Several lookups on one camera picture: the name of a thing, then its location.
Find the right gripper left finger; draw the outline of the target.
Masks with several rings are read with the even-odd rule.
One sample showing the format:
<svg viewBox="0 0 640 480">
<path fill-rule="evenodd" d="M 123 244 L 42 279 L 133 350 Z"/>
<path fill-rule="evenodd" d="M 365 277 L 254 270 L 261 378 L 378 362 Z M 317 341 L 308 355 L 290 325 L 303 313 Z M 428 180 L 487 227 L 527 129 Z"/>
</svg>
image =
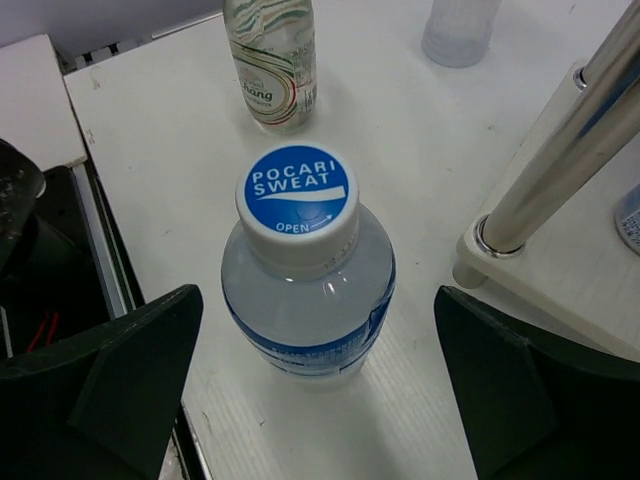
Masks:
<svg viewBox="0 0 640 480">
<path fill-rule="evenodd" d="M 2 361 L 2 478 L 158 478 L 202 315 L 183 285 Z"/>
</svg>

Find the clear green-cap Chang bottle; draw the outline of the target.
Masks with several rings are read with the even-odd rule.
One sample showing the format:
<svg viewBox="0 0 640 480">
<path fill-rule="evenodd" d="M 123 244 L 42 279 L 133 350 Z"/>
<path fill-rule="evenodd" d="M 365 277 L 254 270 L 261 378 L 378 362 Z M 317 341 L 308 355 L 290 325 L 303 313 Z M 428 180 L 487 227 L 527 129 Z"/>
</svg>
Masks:
<svg viewBox="0 0 640 480">
<path fill-rule="evenodd" d="M 225 1 L 223 19 L 245 104 L 265 130 L 295 131 L 317 99 L 310 1 Z"/>
</svg>

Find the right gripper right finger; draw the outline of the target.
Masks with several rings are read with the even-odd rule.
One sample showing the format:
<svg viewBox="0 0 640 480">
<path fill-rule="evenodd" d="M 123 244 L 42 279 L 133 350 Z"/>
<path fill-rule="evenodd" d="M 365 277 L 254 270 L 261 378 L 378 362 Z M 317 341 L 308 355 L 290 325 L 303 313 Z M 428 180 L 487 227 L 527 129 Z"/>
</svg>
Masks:
<svg viewBox="0 0 640 480">
<path fill-rule="evenodd" d="M 638 363 L 452 286 L 434 316 L 479 478 L 638 478 Z"/>
</svg>

